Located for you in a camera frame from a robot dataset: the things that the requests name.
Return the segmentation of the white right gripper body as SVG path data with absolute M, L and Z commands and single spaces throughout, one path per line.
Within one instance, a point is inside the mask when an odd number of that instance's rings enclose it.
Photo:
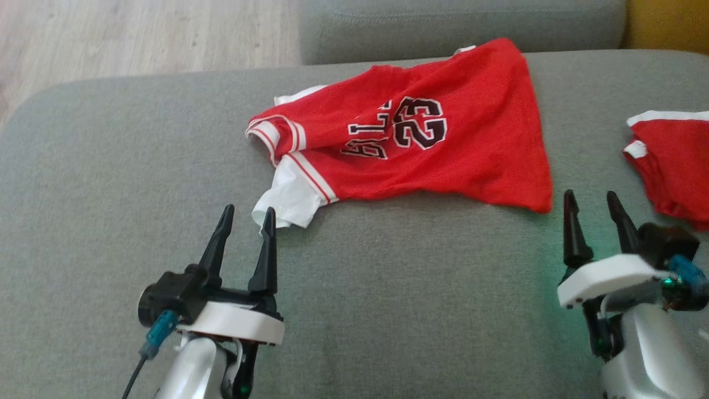
M 608 310 L 632 303 L 650 303 L 659 295 L 659 283 L 671 277 L 649 265 L 640 255 L 619 253 L 583 265 L 558 286 L 561 308 L 574 308 L 587 300 L 610 296 Z

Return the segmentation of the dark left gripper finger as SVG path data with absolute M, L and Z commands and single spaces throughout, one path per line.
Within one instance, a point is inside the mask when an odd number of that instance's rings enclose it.
M 220 217 L 211 238 L 206 245 L 198 266 L 203 271 L 205 288 L 216 289 L 222 285 L 220 270 L 227 239 L 232 231 L 235 207 L 227 205 Z
M 277 293 L 277 229 L 276 212 L 273 207 L 266 210 L 261 228 L 263 245 L 259 252 L 255 273 L 248 282 L 248 291 L 258 294 Z

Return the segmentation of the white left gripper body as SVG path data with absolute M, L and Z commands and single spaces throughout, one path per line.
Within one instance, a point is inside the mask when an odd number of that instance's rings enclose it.
M 207 298 L 204 308 L 193 323 L 179 324 L 178 333 L 282 344 L 285 324 L 274 293 L 225 288 L 206 288 L 203 292 Z

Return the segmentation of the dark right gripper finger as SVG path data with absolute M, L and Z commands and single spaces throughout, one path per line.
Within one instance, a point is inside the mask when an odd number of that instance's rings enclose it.
M 564 193 L 564 264 L 578 269 L 593 260 L 593 250 L 585 242 L 578 220 L 578 204 L 573 190 Z
M 611 219 L 616 225 L 622 253 L 636 253 L 640 248 L 640 238 L 633 220 L 625 211 L 621 201 L 613 191 L 606 194 L 606 202 Z

